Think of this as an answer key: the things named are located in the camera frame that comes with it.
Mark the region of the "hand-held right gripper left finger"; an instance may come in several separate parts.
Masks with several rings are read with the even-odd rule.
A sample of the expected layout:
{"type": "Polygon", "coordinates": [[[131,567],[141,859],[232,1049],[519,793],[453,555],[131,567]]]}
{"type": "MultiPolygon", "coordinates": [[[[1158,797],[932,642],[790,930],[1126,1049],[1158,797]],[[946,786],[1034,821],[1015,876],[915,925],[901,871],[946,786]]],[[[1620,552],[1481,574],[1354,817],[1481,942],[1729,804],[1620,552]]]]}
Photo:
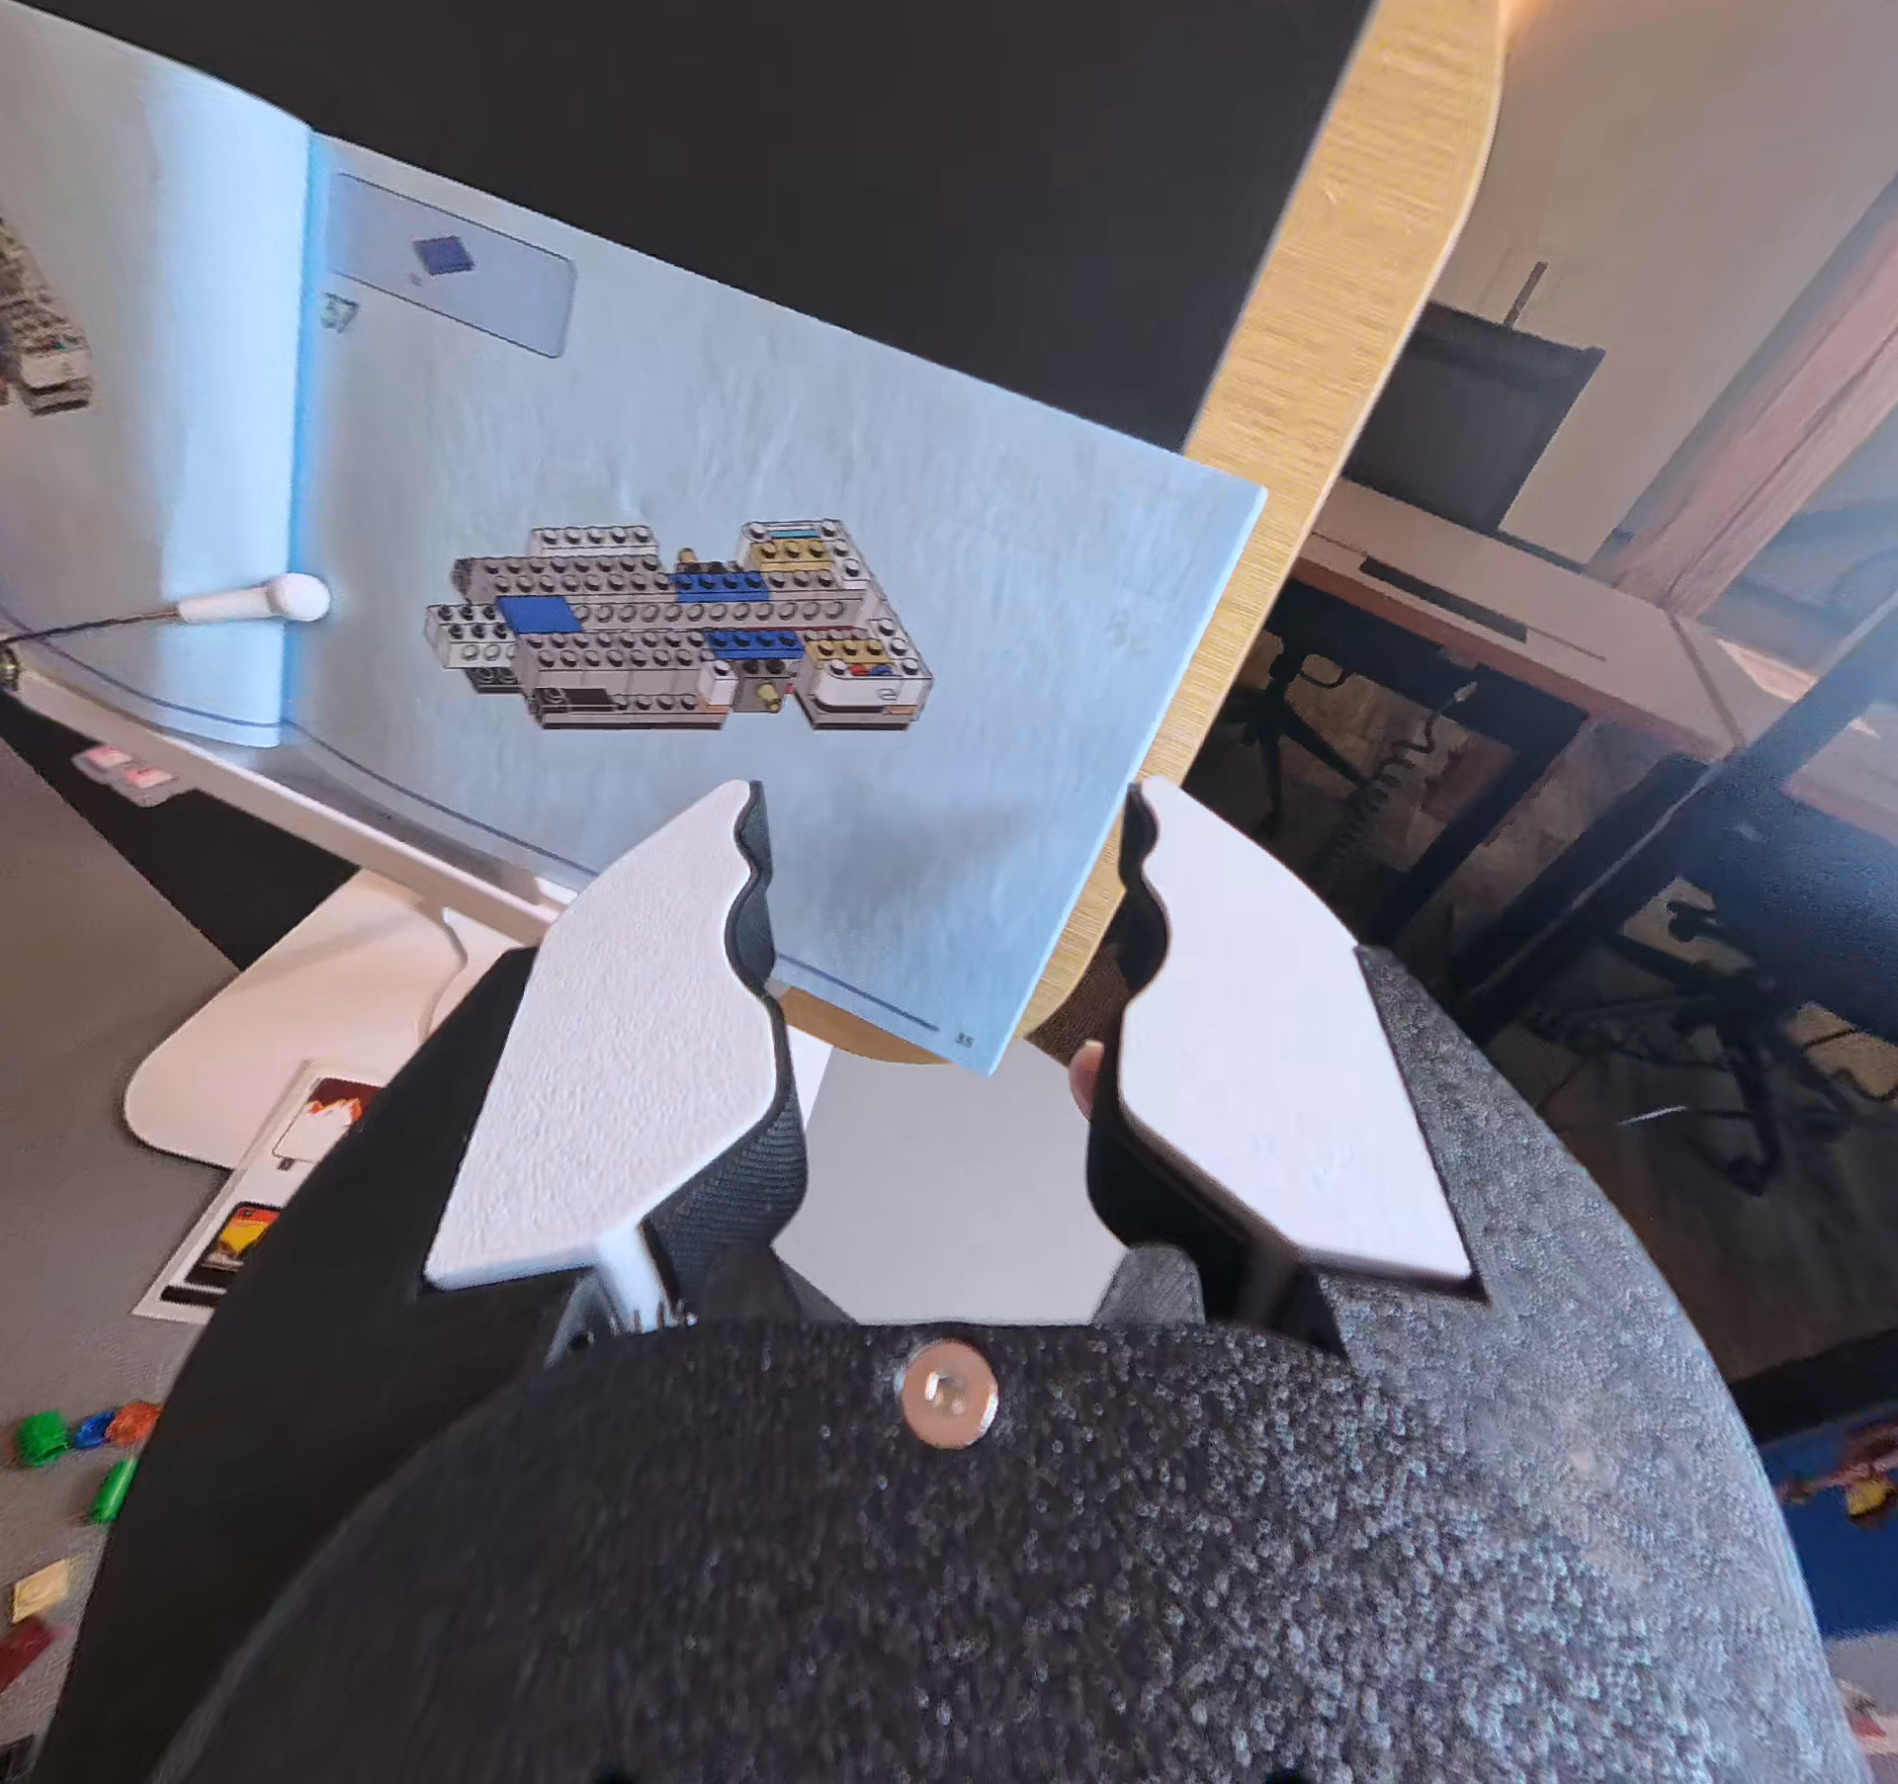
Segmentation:
{"type": "Polygon", "coordinates": [[[444,1293],[586,1272],[627,1329],[708,1320],[807,1192],[771,996],[761,783],[715,786],[546,932],[448,1192],[444,1293]]]}

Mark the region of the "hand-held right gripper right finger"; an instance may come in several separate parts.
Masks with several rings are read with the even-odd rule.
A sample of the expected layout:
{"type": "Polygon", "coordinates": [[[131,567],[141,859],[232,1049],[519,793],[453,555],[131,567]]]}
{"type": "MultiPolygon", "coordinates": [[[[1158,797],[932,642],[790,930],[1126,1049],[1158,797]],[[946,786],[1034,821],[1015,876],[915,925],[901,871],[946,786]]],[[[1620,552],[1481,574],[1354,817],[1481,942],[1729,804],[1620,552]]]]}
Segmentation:
{"type": "Polygon", "coordinates": [[[1163,780],[1126,793],[1126,1003],[1087,1199],[1210,1322],[1289,1327],[1307,1278],[1472,1298],[1472,1258],[1364,951],[1291,869],[1163,780]]]}

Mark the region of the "lego sticker sheet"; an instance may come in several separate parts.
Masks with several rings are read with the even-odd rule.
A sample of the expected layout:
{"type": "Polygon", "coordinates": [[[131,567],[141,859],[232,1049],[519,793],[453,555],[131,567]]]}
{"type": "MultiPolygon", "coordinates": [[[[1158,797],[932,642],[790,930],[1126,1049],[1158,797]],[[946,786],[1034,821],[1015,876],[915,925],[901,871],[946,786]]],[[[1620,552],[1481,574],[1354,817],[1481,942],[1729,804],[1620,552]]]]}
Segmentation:
{"type": "Polygon", "coordinates": [[[147,1322],[201,1327],[254,1264],[257,1248],[309,1174],[361,1118],[385,1080],[306,1062],[231,1176],[131,1307],[147,1322]]]}

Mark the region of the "lego instruction booklet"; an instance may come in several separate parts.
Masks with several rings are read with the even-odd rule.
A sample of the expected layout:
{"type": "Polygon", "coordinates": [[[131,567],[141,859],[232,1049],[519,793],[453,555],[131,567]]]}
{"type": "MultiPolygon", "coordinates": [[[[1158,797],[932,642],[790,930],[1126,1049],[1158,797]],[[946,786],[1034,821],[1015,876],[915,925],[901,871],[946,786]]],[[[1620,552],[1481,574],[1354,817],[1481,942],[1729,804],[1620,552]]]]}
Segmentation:
{"type": "Polygon", "coordinates": [[[991,1072],[1260,516],[12,0],[4,630],[586,882],[765,790],[780,975],[991,1072]]]}

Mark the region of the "pile of small lego pieces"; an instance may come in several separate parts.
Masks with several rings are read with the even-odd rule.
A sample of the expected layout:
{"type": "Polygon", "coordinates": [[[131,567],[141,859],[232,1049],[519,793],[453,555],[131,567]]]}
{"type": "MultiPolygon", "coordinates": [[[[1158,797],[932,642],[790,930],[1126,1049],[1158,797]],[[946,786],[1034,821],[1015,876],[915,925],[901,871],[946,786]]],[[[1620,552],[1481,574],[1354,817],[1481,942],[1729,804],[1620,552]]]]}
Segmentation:
{"type": "MultiPolygon", "coordinates": [[[[12,1464],[43,1474],[75,1455],[102,1452],[106,1467],[81,1511],[81,1526],[106,1529],[119,1519],[144,1446],[163,1415],[153,1401],[131,1401],[70,1422],[58,1411],[24,1417],[12,1432],[12,1464]]],[[[12,1689],[56,1643],[52,1616],[70,1600],[75,1561],[70,1554],[4,1581],[1,1689],[12,1689]]]]}

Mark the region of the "white book stand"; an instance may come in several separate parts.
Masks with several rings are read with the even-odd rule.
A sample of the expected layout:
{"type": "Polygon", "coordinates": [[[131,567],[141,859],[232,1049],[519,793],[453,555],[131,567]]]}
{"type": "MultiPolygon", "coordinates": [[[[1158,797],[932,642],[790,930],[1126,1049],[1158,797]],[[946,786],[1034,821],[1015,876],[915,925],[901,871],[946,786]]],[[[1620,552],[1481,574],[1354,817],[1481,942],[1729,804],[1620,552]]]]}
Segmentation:
{"type": "MultiPolygon", "coordinates": [[[[129,1080],[125,1123],[156,1152],[209,1165],[247,1155],[306,1066],[392,1077],[506,945],[540,937],[573,899],[423,837],[314,774],[300,753],[168,735],[27,648],[6,705],[28,728],[110,745],[220,803],[238,821],[208,914],[238,915],[238,866],[265,837],[313,848],[354,876],[313,914],[268,920],[265,945],[129,1080]]],[[[1082,1322],[1118,1263],[1083,1195],[1083,1123],[1064,1076],[1014,1045],[984,1080],[863,1060],[851,1019],[781,993],[793,1026],[810,1189],[780,1239],[787,1263],[867,1322],[1082,1322]]]]}

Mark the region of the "black office chair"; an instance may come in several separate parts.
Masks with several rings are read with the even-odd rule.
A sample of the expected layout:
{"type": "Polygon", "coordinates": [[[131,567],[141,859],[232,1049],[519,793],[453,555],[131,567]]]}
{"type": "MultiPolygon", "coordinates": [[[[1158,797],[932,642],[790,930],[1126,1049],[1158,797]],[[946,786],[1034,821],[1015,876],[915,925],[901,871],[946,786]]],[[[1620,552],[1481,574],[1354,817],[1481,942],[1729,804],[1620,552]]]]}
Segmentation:
{"type": "Polygon", "coordinates": [[[1789,1147],[1832,1146],[1873,1105],[1816,1066],[1790,1023],[1894,1047],[1894,837],[1795,796],[1792,780],[1876,705],[1894,705],[1894,603],[1807,693],[1718,764],[1667,756],[1611,803],[1446,968],[1452,1013],[1486,1045],[1523,1025],[1577,1062],[1720,1074],[1747,1154],[1694,1154],[1760,1199],[1789,1147]]]}

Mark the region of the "pale wooden desk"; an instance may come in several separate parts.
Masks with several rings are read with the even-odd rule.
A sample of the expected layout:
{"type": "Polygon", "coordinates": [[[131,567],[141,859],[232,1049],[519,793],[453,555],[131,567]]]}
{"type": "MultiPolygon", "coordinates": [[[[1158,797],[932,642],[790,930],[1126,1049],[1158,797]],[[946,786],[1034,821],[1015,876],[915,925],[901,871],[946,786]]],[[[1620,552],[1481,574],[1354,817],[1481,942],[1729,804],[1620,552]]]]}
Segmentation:
{"type": "Polygon", "coordinates": [[[1611,719],[1671,753],[1720,760],[1818,680],[1511,538],[1348,481],[1316,515],[1264,630],[1276,639],[1269,679],[1227,719],[1246,722],[1260,749],[1266,830],[1283,811],[1283,742],[1350,786],[1369,782],[1291,704],[1310,659],[1440,707],[1508,751],[1411,869],[1379,918],[1387,932],[1504,827],[1584,724],[1611,719]]]}

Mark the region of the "black computer monitor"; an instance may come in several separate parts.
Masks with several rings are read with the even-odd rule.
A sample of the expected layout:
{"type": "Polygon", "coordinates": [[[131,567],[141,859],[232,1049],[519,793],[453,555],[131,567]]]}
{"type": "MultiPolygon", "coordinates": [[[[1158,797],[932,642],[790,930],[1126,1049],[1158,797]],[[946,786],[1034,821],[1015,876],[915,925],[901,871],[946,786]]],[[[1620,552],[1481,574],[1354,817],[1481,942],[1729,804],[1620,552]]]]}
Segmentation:
{"type": "Polygon", "coordinates": [[[1604,357],[1430,303],[1340,478],[1496,537],[1604,357]]]}

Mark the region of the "blue printed box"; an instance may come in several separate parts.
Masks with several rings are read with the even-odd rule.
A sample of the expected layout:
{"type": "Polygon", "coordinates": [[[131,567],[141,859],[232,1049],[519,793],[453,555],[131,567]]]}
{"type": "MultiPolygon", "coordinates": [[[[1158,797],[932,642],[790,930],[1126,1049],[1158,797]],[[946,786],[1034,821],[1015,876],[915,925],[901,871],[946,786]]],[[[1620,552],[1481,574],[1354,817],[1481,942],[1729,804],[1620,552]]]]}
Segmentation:
{"type": "Polygon", "coordinates": [[[1761,1446],[1819,1635],[1895,1632],[1895,1402],[1761,1446]]]}

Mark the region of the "pink curtain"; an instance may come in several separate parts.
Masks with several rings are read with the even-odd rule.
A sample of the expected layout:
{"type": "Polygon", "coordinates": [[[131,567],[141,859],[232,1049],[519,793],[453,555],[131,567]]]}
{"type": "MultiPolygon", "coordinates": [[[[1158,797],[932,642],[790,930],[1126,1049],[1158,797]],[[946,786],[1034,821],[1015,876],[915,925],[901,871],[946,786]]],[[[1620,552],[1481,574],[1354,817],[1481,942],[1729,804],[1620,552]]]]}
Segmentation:
{"type": "Polygon", "coordinates": [[[1701,618],[1894,414],[1894,190],[1735,374],[1657,478],[1611,584],[1701,618]]]}

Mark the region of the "black board with wooden edge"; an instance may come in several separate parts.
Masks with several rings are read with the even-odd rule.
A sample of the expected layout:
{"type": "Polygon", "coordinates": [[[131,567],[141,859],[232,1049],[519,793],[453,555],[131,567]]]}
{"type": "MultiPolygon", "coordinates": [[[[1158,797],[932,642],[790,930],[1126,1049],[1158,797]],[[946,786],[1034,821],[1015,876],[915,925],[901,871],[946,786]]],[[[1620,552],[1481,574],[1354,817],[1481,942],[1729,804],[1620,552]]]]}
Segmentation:
{"type": "Polygon", "coordinates": [[[1169,452],[1379,5],[12,3],[1169,452]]]}

